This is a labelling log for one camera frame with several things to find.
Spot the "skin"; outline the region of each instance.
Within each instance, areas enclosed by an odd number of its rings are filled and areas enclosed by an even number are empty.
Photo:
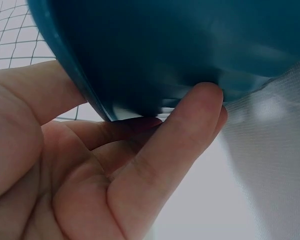
[[[84,102],[56,61],[0,70],[0,240],[141,240],[227,120],[200,83],[164,123],[51,121]]]

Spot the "wire rack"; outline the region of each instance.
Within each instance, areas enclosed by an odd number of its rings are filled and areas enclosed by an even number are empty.
[[[0,0],[0,69],[55,59],[33,21],[26,0]],[[88,103],[61,114],[56,120],[102,121]]]

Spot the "blue plastic bowl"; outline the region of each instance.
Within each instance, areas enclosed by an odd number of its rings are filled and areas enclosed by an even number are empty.
[[[300,0],[28,0],[44,39],[105,120],[157,116],[199,82],[224,101],[300,61]]]

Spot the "finger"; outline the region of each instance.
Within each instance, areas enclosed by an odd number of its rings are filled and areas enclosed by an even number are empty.
[[[112,178],[113,172],[132,160],[158,127],[153,127],[129,139],[110,142],[92,151],[103,168],[105,175]]]
[[[89,150],[96,149],[111,142],[129,139],[160,123],[161,120],[155,117],[137,117],[114,122],[64,122]]]
[[[217,135],[219,134],[219,132],[221,131],[223,126],[226,124],[227,120],[228,120],[228,112],[227,112],[226,108],[224,106],[222,106],[218,122],[217,122],[215,129],[213,131],[213,134],[212,134],[212,138],[211,138],[212,141],[217,137]]]
[[[222,91],[200,83],[179,103],[108,188],[108,205],[128,239],[141,239],[194,161],[211,144]]]
[[[0,70],[0,92],[24,102],[41,125],[85,102],[57,61]]]

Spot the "knuckle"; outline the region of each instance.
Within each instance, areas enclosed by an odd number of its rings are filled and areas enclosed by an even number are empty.
[[[131,161],[138,177],[146,183],[151,189],[156,191],[160,196],[166,196],[168,193],[168,185],[160,172],[153,167],[149,161],[138,156]]]

